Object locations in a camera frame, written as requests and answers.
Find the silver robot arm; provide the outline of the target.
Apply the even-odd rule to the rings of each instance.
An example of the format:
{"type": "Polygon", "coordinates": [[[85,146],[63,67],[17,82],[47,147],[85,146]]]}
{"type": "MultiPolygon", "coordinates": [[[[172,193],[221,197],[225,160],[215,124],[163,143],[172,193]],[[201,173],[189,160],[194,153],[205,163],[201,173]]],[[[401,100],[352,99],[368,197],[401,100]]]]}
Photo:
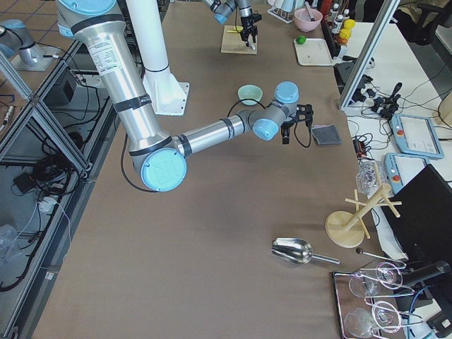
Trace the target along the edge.
{"type": "Polygon", "coordinates": [[[214,13],[214,18],[219,24],[224,25],[227,19],[235,11],[240,15],[242,31],[240,36],[246,46],[250,46],[249,36],[252,36],[252,42],[256,43],[258,28],[256,23],[262,19],[262,15],[253,12],[250,1],[247,0],[204,0],[204,4],[214,13]]]}
{"type": "Polygon", "coordinates": [[[189,91],[170,71],[162,24],[155,1],[128,1],[126,6],[145,71],[140,73],[127,46],[125,18],[115,1],[58,1],[60,33],[82,42],[109,93],[129,137],[129,154],[143,188],[170,191],[187,171],[186,159],[247,131],[269,141],[299,113],[299,92],[290,81],[280,83],[270,104],[243,110],[219,121],[172,136],[159,114],[182,114],[189,91]]]}

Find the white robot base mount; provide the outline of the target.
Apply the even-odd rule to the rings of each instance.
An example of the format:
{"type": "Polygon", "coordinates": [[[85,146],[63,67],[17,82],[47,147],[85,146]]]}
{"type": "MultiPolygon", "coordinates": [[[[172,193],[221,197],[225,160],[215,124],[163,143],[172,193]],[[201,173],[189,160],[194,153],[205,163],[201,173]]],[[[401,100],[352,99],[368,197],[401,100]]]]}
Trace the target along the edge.
{"type": "Polygon", "coordinates": [[[190,85],[170,70],[157,2],[130,0],[126,5],[145,69],[143,85],[155,113],[183,116],[190,85]]]}

